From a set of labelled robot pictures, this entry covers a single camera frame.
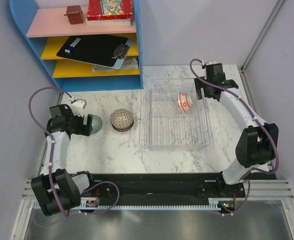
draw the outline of red and white bowl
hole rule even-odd
[[[185,92],[180,92],[178,94],[178,103],[181,108],[181,110],[186,113],[192,108],[193,101],[191,95],[185,93]]]

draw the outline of brown patterned bowl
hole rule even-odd
[[[112,127],[119,132],[125,132],[132,128],[134,119],[131,111],[127,109],[117,109],[110,117]]]

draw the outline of brown wooden cube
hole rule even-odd
[[[70,24],[81,24],[83,23],[83,13],[80,5],[68,6],[66,13]]]

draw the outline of white wall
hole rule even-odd
[[[35,176],[44,133],[31,120],[28,99],[51,85],[13,22],[8,0],[0,0],[0,240],[8,239],[26,180]],[[57,92],[35,98],[36,118],[46,124]]]
[[[41,8],[88,0],[36,0]],[[140,0],[143,63],[187,65],[192,58],[241,65],[276,0]]]
[[[279,126],[279,175],[294,194],[294,0],[286,1],[247,76],[259,112]]]

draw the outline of gray floor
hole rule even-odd
[[[234,216],[207,211],[114,210],[102,215],[76,214],[51,227],[30,222],[26,239],[32,240],[291,240],[280,202],[248,202]],[[39,224],[61,215],[45,217],[34,209]]]

